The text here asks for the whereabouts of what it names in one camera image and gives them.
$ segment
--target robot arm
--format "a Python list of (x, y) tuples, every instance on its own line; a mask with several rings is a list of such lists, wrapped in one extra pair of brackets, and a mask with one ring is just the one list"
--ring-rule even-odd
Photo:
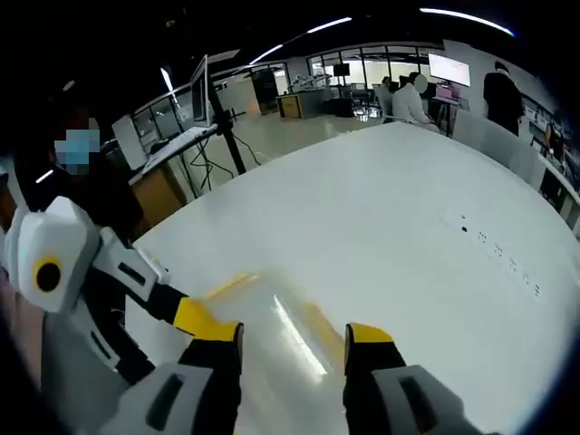
[(68, 198), (56, 198), (42, 213), (17, 210), (5, 253), (12, 286), (45, 311), (68, 315), (102, 361), (131, 384), (154, 365), (111, 311), (119, 295), (198, 339), (232, 343), (241, 335), (240, 323), (216, 321), (167, 285), (159, 263), (125, 246), (110, 228), (99, 230)]

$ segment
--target person in black clothing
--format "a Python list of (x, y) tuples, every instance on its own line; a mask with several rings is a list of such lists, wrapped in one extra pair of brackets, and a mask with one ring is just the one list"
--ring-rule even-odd
[(133, 230), (143, 211), (129, 184), (100, 152), (90, 152), (81, 170), (59, 161), (55, 142), (67, 140), (67, 131), (97, 128), (80, 92), (64, 92), (46, 110), (42, 134), (14, 151), (14, 169), (26, 205), (44, 211), (57, 196), (71, 199), (92, 222), (111, 227), (121, 240), (134, 239)]
[(496, 72), (487, 74), (483, 84), (488, 119), (518, 136), (519, 119), (524, 115), (522, 95), (509, 77), (507, 66), (502, 62), (496, 62), (495, 66)]
[(564, 162), (564, 134), (562, 132), (562, 114), (556, 111), (552, 120), (546, 128), (546, 145), (554, 157), (560, 162)]

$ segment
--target floor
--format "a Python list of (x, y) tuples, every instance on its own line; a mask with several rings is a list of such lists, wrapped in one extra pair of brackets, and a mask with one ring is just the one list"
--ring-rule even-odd
[[(322, 140), (331, 139), (349, 131), (378, 125), (380, 122), (377, 111), (371, 111), (369, 114), (366, 111), (359, 111), (353, 118), (323, 115), (308, 120), (281, 119), (278, 113), (269, 113), (262, 116), (242, 115), (237, 118), (233, 132), (238, 137), (237, 144), (246, 169), (251, 170), (257, 164), (252, 153), (243, 142), (251, 147), (256, 160), (264, 164)], [(210, 138), (205, 150), (209, 160), (237, 174), (234, 162), (227, 149), (226, 141), (222, 136)], [(186, 161), (191, 162), (197, 153), (197, 147), (186, 151)], [(202, 161), (202, 158), (199, 158), (196, 163), (202, 163)], [(179, 184), (186, 192), (188, 201), (192, 200), (194, 197), (188, 188), (179, 159), (174, 158), (170, 162), (170, 166), (175, 172)], [(206, 176), (206, 168), (188, 165), (188, 170), (190, 176), (194, 179), (194, 184), (199, 189)], [(216, 166), (210, 172), (211, 188), (214, 189), (231, 178), (230, 174)], [(209, 191), (207, 182), (204, 188), (199, 190), (202, 193), (207, 193)]]

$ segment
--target person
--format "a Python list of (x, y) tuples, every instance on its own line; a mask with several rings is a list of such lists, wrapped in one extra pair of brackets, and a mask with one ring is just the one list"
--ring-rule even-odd
[(556, 111), (546, 127), (544, 138), (550, 153), (560, 163), (564, 162), (564, 135), (562, 133), (562, 113)]
[[(129, 184), (98, 152), (98, 143), (97, 152), (91, 152), (91, 134), (98, 134), (98, 125), (77, 86), (49, 106), (46, 134), (33, 147), (15, 150), (18, 185), (31, 211), (45, 210), (57, 196), (64, 196), (86, 210), (96, 225), (111, 227), (122, 240), (132, 240), (143, 211)], [(66, 146), (73, 150), (69, 155), (59, 152)], [(67, 163), (68, 159), (79, 163)]]
[(486, 75), (483, 82), (483, 98), (488, 104), (488, 119), (519, 135), (519, 119), (524, 115), (522, 94), (509, 76), (502, 62), (495, 64), (496, 72)]
[(392, 96), (392, 114), (395, 118), (402, 118), (423, 129), (439, 133), (439, 128), (433, 123), (433, 120), (423, 110), (421, 96), (417, 91), (415, 82), (425, 79), (418, 72), (409, 74), (409, 80)]
[(384, 116), (392, 116), (392, 95), (395, 91), (395, 83), (391, 82), (391, 77), (386, 76), (382, 78), (381, 86), (375, 89)]

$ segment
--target black jacket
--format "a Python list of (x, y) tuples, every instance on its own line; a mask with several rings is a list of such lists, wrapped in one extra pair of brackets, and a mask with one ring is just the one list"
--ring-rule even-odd
[[(128, 239), (143, 217), (131, 187), (100, 152), (91, 154), (90, 168), (89, 174), (75, 181), (43, 153), (17, 152), (14, 156), (16, 178), (31, 211), (44, 211), (56, 197), (67, 197), (83, 208), (94, 224), (111, 227), (121, 239)], [(50, 169), (52, 175), (36, 183)]]
[(501, 72), (486, 75), (483, 98), (488, 103), (488, 119), (500, 125), (517, 123), (517, 119), (524, 115), (522, 94), (514, 82)]

